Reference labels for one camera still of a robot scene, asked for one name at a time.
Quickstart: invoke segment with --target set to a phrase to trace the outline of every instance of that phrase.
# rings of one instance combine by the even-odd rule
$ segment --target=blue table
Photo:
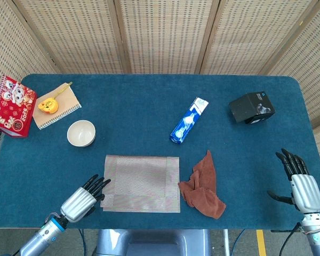
[[[82,108],[25,139],[5,137],[0,152],[0,227],[40,227],[91,175],[103,174],[106,154],[179,156],[180,180],[206,151],[217,170],[217,194],[227,205],[219,220],[190,208],[181,213],[121,213],[98,209],[69,227],[290,229],[302,215],[271,199],[267,189],[289,195],[275,151],[303,157],[320,187],[320,158],[297,81],[290,77],[215,75],[37,75],[22,83],[43,95],[63,82]],[[276,114],[253,125],[236,123],[230,101],[266,91]],[[181,145],[169,134],[196,96],[210,104]],[[96,127],[93,144],[77,148],[66,133],[76,120]]]

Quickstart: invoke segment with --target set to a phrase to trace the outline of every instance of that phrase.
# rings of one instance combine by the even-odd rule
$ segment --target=robotic hand
[[[102,188],[111,181],[102,177],[94,182],[97,177],[98,174],[91,177],[62,204],[60,215],[51,213],[54,217],[46,218],[44,226],[18,251],[21,256],[40,255],[65,231],[69,222],[78,222],[95,210],[95,203],[105,198]]]
[[[276,153],[276,156],[281,160],[284,166],[284,170],[292,188],[292,197],[277,196],[272,191],[267,191],[267,193],[274,200],[295,205],[295,208],[304,215],[301,226],[307,235],[313,255],[320,256],[319,187],[314,177],[309,174],[302,158],[285,149],[282,149],[282,153],[283,154]]]

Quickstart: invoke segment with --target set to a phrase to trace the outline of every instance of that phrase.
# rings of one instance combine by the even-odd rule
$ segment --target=black cube
[[[268,119],[275,113],[265,92],[251,92],[229,103],[236,122],[253,124]]]

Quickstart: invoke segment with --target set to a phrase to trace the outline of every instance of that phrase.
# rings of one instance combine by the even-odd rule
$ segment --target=brown cloth
[[[188,182],[178,183],[180,192],[191,207],[197,208],[202,214],[218,219],[225,210],[223,203],[216,195],[215,169],[211,152],[193,167],[193,174]]]

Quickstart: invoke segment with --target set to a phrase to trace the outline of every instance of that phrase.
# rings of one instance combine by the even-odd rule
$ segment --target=floor
[[[4,253],[13,254],[18,250],[37,229],[0,229],[0,255]],[[229,245],[232,248],[234,241],[241,230],[229,230]],[[211,251],[212,256],[224,256],[223,233],[222,230],[211,230]],[[278,255],[280,248],[288,233],[271,233],[264,230],[266,255]],[[98,230],[84,230],[87,255],[91,256],[98,237]],[[77,229],[67,229],[59,240],[50,246],[44,256],[80,256],[83,253],[83,242]],[[262,256],[259,254],[256,230],[246,230],[237,242],[234,256]],[[312,255],[307,239],[304,234],[294,234],[284,249],[283,255]]]

